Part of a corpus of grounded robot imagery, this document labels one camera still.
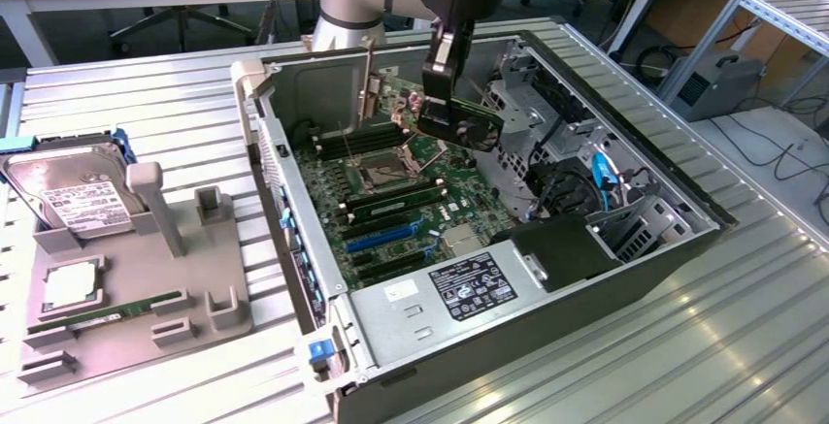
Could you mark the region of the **black green graphics card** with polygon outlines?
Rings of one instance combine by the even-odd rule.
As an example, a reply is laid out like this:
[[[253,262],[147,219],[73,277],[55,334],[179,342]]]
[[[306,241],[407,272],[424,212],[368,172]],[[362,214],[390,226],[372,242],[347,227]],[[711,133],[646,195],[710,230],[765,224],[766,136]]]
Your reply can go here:
[[[416,125],[419,107],[415,117],[415,130],[467,149],[491,151],[500,139],[502,119],[490,110],[456,98],[455,95],[452,101],[468,113],[472,125],[468,127],[419,127]]]

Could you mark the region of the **silver drive cage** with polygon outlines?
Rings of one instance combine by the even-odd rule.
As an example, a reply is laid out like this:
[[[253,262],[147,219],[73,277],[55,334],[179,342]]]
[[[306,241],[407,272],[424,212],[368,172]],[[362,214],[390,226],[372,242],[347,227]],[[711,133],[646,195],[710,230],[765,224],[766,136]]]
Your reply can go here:
[[[478,169],[491,179],[520,179],[534,164],[574,158],[590,166],[602,156],[615,173],[629,162],[621,133],[587,81],[546,46],[520,37],[487,38],[472,46],[472,77],[491,75],[483,104],[503,120],[499,143],[475,155]]]

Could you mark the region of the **metal socket cover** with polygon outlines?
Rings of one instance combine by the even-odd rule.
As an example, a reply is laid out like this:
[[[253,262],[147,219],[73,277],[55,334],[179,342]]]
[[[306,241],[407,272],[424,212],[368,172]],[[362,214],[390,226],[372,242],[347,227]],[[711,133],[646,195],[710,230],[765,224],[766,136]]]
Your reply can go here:
[[[412,133],[398,146],[402,162],[412,175],[420,175],[446,155],[448,144],[439,139]]]

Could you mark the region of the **black RAM slot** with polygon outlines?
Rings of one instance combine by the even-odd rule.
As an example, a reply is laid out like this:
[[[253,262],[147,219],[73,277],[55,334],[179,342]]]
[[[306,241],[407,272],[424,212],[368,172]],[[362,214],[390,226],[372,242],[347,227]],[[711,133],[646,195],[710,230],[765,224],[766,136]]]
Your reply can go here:
[[[400,136],[402,132],[396,127],[370,128],[367,130],[350,133],[344,136],[318,139],[316,145],[322,148],[344,147],[346,145],[348,145],[350,147],[360,147],[395,140]]]
[[[394,189],[380,191],[368,196],[348,198],[338,204],[338,208],[340,210],[351,211],[356,207],[372,204],[375,202],[395,198],[398,196],[410,194],[424,189],[430,189],[432,187],[443,186],[444,184],[446,181],[442,178],[419,181],[416,183],[396,187]]]
[[[360,129],[336,130],[336,131],[320,133],[319,135],[315,136],[315,141],[316,142],[323,142],[328,140],[335,141],[336,139],[340,139],[342,137],[346,137],[348,140],[360,139],[360,138],[370,137],[370,136],[379,136],[387,133],[395,133],[398,130],[399,130],[399,127],[394,123],[386,122],[386,123],[380,123],[375,125],[368,125],[367,127],[363,127]]]
[[[406,138],[404,137],[399,137],[395,140],[387,141],[387,142],[382,142],[379,144],[372,144],[372,145],[366,145],[366,146],[360,146],[360,147],[352,147],[352,151],[354,151],[354,155],[358,154],[364,154],[380,149],[387,149],[391,147],[396,147],[399,146],[403,142],[404,142]],[[318,152],[318,157],[323,160],[323,161],[328,161],[328,160],[335,160],[343,157],[347,157],[347,152],[344,150],[344,147],[334,147],[334,148],[322,148],[316,145],[316,152]]]
[[[402,133],[383,133],[363,137],[348,135],[344,138],[336,137],[319,141],[318,152],[326,158],[336,158],[348,153],[360,154],[398,146],[406,139],[407,137]]]
[[[443,201],[438,198],[430,198],[420,203],[406,204],[403,201],[399,201],[382,206],[366,206],[356,208],[347,213],[348,224],[354,226],[390,215],[408,215],[412,212],[419,212],[428,206],[442,203]]]

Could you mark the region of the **thin locking lever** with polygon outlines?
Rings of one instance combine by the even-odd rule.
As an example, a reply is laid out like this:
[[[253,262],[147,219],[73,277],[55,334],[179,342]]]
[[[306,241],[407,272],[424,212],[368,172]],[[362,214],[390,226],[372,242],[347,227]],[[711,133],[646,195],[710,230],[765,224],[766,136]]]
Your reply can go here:
[[[351,137],[351,132],[347,131],[343,128],[342,122],[338,122],[338,126],[340,127],[339,128],[340,129],[340,138],[342,138],[343,147],[344,147],[344,150],[347,152],[347,157],[348,157],[347,163],[351,166],[358,166],[359,165],[359,161],[355,158],[354,151],[352,151],[352,148],[351,148],[351,143],[350,143],[351,140],[348,139]]]

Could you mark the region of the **green motherboard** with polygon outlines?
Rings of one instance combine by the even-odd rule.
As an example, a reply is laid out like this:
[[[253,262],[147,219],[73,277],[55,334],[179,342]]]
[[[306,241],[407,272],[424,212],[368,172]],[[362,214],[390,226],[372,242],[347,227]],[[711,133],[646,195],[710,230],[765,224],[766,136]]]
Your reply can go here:
[[[386,191],[419,181],[438,178],[446,181],[443,186],[438,186],[444,187],[448,191],[443,203],[404,215],[411,220],[408,225],[382,231],[387,232],[399,228],[412,227],[416,230],[415,235],[396,242],[348,254],[346,252],[346,245],[348,243],[382,232],[344,241],[339,233],[351,226],[347,216],[350,211],[340,210],[338,204],[348,198],[368,196],[380,191],[368,194],[355,190],[352,172],[347,163],[348,157],[323,161],[318,157],[315,136],[310,136],[302,143],[295,155],[297,167],[327,236],[327,243],[336,267],[350,289],[359,290],[366,288],[358,281],[358,270],[360,268],[412,252],[423,251],[426,253],[426,261],[430,262],[428,266],[455,258],[442,240],[447,229],[468,223],[486,246],[500,230],[514,226],[516,220],[510,215],[508,209],[500,200],[498,188],[487,182],[478,169],[472,153],[454,145],[448,145],[448,148],[443,158],[420,175],[416,175],[416,180],[382,190]],[[358,154],[355,158],[391,150],[398,151],[398,147]]]

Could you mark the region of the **CPU socket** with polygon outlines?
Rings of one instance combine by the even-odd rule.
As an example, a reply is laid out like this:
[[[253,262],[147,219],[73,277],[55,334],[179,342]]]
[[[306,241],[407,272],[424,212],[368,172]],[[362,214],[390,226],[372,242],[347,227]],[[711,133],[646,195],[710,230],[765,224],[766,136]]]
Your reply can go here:
[[[416,180],[416,174],[396,150],[360,156],[352,161],[350,171],[355,190],[368,194]]]

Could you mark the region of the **black RAM stick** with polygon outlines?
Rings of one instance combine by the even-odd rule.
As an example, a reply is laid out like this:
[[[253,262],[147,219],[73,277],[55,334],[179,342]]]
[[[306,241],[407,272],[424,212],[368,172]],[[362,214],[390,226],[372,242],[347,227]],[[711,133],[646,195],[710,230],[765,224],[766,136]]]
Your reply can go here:
[[[407,212],[442,202],[448,195],[444,187],[423,189],[412,193],[391,197],[382,201],[364,204],[347,213],[351,222],[375,220],[391,214]]]

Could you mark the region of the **black slanted pole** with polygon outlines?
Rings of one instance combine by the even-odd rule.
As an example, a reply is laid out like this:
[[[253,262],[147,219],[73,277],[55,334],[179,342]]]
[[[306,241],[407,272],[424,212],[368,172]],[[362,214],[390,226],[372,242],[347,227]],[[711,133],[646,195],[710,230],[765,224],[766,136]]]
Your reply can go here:
[[[630,9],[622,19],[618,32],[611,40],[607,50],[610,58],[619,62],[623,59],[626,50],[631,44],[633,37],[638,31],[641,24],[651,11],[657,0],[633,0]]]

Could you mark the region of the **long black expansion slot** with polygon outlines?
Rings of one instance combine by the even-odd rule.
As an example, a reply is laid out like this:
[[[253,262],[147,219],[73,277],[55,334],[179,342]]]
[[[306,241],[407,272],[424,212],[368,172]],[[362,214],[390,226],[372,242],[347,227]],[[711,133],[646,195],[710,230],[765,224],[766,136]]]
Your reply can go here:
[[[362,238],[363,236],[374,234],[376,232],[382,232],[384,230],[408,225],[410,223],[411,220],[403,215],[390,215],[382,217],[380,219],[364,222],[356,226],[350,226],[347,229],[340,231],[339,235],[340,238],[347,241]]]
[[[384,274],[394,273],[399,270],[408,268],[412,265],[418,265],[420,262],[426,260],[426,253],[423,251],[416,251],[410,254],[406,254],[398,258],[374,264],[368,267],[363,267],[358,270],[359,278],[372,278],[380,277]]]
[[[380,277],[372,277],[372,278],[359,278],[358,277],[358,281],[359,281],[359,283],[362,284],[363,287],[368,287],[368,286],[371,286],[374,284],[378,284],[378,283],[380,283],[380,282],[383,282],[383,281],[386,281],[386,280],[388,280],[388,279],[391,279],[394,277],[399,277],[402,275],[406,275],[406,274],[408,274],[408,273],[411,273],[411,272],[414,272],[414,271],[427,267],[428,265],[430,265],[430,262],[424,260],[418,265],[412,265],[408,268],[406,268],[403,270],[399,270],[399,271],[396,271],[394,273],[384,274]]]

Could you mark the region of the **silver chipset heatsink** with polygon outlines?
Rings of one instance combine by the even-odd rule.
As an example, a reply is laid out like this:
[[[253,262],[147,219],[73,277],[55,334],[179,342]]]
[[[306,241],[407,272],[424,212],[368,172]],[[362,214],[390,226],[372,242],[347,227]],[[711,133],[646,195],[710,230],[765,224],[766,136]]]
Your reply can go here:
[[[463,223],[443,233],[443,244],[454,257],[480,249],[484,242],[468,223]]]

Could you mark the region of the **blue expansion slot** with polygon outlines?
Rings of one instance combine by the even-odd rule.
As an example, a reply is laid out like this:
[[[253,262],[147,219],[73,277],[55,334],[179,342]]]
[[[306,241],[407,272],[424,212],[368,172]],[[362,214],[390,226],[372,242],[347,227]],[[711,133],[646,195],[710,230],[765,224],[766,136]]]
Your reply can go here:
[[[346,252],[351,254],[366,249],[378,247],[380,245],[386,245],[414,236],[415,233],[416,230],[412,227],[399,228],[387,232],[382,232],[371,237],[366,237],[358,241],[348,243],[346,245]]]

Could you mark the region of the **grey controller box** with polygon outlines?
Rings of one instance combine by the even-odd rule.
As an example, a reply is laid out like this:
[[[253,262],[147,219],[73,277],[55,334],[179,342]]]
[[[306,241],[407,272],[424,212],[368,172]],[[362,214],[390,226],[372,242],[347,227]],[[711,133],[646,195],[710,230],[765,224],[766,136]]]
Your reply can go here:
[[[726,49],[709,52],[697,62],[677,96],[667,102],[686,122],[730,114],[749,97],[765,72],[763,62]]]

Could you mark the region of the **silver disk bay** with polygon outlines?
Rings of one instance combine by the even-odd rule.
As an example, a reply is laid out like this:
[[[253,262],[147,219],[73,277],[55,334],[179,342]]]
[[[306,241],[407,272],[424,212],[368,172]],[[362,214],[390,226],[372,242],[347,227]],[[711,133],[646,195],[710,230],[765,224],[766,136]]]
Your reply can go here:
[[[587,222],[623,263],[630,263],[661,245],[693,236],[687,221],[658,196],[645,196],[610,212],[595,212]]]

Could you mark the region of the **hard drive in blue caddy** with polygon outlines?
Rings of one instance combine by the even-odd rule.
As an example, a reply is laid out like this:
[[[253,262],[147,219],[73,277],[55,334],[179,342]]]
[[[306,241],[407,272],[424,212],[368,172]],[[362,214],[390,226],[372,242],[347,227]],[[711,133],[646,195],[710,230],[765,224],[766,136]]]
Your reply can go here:
[[[124,181],[127,167],[136,163],[129,139],[121,128],[109,129],[116,144],[33,151],[39,138],[0,139],[0,182],[35,192],[103,180]]]

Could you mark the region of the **silver power supply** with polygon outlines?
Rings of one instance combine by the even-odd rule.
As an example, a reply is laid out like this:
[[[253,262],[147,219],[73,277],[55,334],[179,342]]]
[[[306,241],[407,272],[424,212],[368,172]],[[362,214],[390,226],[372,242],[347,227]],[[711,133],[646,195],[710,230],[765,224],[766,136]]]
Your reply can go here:
[[[350,295],[375,378],[515,320],[547,300],[546,271],[511,241]]]

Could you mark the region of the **dark grey hard disk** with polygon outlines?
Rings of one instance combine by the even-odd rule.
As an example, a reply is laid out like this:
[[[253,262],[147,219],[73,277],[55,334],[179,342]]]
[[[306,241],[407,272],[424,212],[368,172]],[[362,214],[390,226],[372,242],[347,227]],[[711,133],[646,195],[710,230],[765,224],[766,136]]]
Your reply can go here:
[[[119,140],[112,136],[109,130],[83,135],[39,138],[37,144],[32,150],[47,151],[72,147],[88,147],[101,144],[119,145]]]

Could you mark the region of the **black silver PC case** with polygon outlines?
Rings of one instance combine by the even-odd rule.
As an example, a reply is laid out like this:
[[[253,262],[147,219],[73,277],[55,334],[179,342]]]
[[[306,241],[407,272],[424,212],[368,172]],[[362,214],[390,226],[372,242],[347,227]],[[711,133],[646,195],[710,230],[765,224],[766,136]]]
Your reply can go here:
[[[562,48],[526,31],[478,37],[455,97],[500,117],[482,101],[492,71],[490,60],[483,61],[483,79],[470,77],[472,46],[487,38],[512,36],[550,48],[601,98],[629,160],[618,173],[611,171],[621,182],[621,208],[645,196],[661,197],[687,221],[693,236],[661,245],[630,263],[619,260],[623,265],[597,277],[546,291],[543,304],[515,320],[414,365],[371,378],[367,372],[375,368],[350,303],[350,295],[362,289],[348,288],[336,267],[295,155],[310,136],[340,130],[338,122],[346,130],[391,122],[419,133],[419,64],[427,47],[394,44],[233,63],[243,139],[299,315],[300,367],[308,388],[327,397],[339,424],[391,418],[631,305],[734,226],[733,216],[634,122],[637,114],[667,120],[663,105],[625,70],[572,35],[564,36]],[[526,217],[534,196],[524,177],[484,178],[500,192],[516,220],[514,226],[532,221]],[[323,339],[332,339],[338,352],[311,364],[308,343]]]

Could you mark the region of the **silver hard disk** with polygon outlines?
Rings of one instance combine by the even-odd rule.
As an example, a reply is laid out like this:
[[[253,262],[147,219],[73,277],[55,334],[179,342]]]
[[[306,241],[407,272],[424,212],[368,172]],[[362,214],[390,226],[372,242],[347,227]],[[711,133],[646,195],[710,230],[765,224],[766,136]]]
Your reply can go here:
[[[80,239],[128,232],[145,211],[127,186],[128,161],[113,141],[0,154],[0,178],[40,222]]]

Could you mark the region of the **grey parts rack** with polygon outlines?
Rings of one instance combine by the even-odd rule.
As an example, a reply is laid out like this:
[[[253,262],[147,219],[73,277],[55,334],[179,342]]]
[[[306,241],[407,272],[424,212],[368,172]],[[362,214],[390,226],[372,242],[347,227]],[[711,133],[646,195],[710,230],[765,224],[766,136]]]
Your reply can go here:
[[[232,198],[217,186],[169,204],[157,163],[127,168],[125,183],[148,205],[133,229],[80,240],[67,229],[35,233],[36,251],[21,331],[16,380],[31,396],[151,360],[245,335],[252,329],[240,237]],[[48,271],[93,262],[96,298],[44,310]],[[29,335],[25,328],[117,306],[168,291],[184,294],[152,304],[149,313],[111,323]]]

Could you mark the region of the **green RAM stick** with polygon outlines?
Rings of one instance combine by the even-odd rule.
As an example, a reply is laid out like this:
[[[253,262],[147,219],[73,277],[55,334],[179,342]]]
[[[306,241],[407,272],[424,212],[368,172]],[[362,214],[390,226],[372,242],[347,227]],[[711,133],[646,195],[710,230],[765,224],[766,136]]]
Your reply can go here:
[[[25,328],[25,332],[29,335],[33,335],[63,327],[67,327],[69,330],[83,330],[113,321],[121,321],[149,313],[152,310],[152,304],[173,300],[183,294],[184,292],[181,290],[168,291],[149,298],[80,314],[73,314],[65,319],[56,319],[37,325],[32,325]]]

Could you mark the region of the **silver CPU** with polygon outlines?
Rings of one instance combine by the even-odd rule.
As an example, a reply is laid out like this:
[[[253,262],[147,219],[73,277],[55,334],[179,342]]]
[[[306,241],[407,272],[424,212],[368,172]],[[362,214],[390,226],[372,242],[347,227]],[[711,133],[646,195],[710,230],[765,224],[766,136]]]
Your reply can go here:
[[[56,310],[92,301],[96,298],[96,277],[97,266],[93,262],[80,262],[51,269],[45,277],[44,310]]]

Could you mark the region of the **aluminium frame table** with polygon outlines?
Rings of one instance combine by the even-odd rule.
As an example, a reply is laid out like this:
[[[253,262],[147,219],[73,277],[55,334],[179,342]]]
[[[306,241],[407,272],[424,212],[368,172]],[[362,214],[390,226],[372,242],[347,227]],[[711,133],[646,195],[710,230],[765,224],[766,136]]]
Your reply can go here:
[[[659,88],[659,97],[665,102],[678,97],[698,62],[714,48],[715,39],[739,10],[814,50],[822,57],[819,62],[823,65],[829,63],[829,0],[727,0],[695,49]]]

